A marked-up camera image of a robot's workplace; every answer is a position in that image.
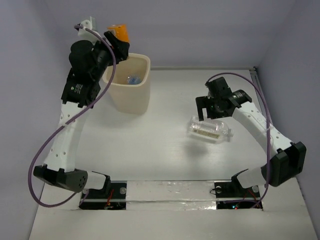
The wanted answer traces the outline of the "small orange juice bottle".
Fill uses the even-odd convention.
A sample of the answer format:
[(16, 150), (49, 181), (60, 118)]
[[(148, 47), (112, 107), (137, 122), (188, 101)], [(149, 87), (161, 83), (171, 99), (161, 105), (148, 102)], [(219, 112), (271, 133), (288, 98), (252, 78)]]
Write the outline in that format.
[(113, 24), (108, 26), (107, 29), (120, 41), (126, 43), (130, 42), (126, 24)]

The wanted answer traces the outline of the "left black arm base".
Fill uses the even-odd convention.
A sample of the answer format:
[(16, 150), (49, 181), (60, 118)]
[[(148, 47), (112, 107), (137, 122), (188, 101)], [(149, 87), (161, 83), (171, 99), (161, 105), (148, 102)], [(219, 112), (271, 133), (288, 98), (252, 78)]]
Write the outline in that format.
[(79, 208), (81, 210), (126, 210), (127, 183), (127, 181), (111, 181), (107, 193), (96, 189), (90, 189), (87, 196), (87, 193), (82, 193)]

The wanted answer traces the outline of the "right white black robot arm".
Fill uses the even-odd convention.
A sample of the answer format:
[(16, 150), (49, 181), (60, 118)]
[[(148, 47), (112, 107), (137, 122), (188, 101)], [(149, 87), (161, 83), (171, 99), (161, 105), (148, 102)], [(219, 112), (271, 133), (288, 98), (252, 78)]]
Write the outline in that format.
[(293, 142), (280, 133), (263, 115), (243, 90), (232, 91), (224, 77), (205, 83), (206, 96), (195, 99), (198, 119), (231, 117), (240, 123), (258, 142), (267, 155), (263, 166), (245, 169), (232, 177), (230, 190), (242, 196), (252, 186), (278, 187), (303, 170), (307, 148), (302, 142)]

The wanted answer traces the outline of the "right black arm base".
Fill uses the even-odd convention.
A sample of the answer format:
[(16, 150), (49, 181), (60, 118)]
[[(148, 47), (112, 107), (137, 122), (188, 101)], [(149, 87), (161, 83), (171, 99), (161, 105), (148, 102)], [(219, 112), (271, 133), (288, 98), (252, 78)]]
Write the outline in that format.
[(257, 185), (242, 188), (231, 181), (218, 181), (214, 183), (209, 193), (216, 197), (218, 210), (263, 209), (261, 202), (257, 204), (261, 198)]

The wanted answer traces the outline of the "large clear square bottle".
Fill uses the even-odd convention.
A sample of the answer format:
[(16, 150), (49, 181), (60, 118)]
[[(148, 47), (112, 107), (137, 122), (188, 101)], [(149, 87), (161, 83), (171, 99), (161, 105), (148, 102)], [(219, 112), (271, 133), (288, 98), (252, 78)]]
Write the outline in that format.
[(221, 120), (200, 121), (197, 115), (193, 115), (188, 123), (187, 135), (203, 141), (222, 143), (229, 142), (234, 131)]

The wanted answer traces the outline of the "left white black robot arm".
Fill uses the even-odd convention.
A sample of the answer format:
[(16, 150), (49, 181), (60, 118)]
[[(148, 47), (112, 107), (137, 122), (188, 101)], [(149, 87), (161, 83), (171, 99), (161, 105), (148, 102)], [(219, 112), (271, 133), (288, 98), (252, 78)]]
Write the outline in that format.
[(101, 37), (93, 30), (77, 27), (93, 40), (84, 38), (72, 44), (68, 56), (71, 64), (61, 95), (61, 113), (57, 130), (42, 148), (53, 145), (42, 165), (31, 164), (28, 178), (36, 177), (48, 185), (79, 193), (86, 188), (89, 173), (76, 168), (80, 136), (90, 110), (107, 92), (100, 79), (107, 67), (113, 68), (129, 56), (130, 44), (118, 39), (110, 30)]

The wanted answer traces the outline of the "blue label bottle blue cap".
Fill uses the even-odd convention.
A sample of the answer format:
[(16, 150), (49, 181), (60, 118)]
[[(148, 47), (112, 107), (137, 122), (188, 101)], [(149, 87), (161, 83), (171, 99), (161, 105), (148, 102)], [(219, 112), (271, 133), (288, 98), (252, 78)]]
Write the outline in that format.
[(130, 74), (126, 79), (126, 82), (128, 85), (138, 85), (142, 80), (138, 74)]

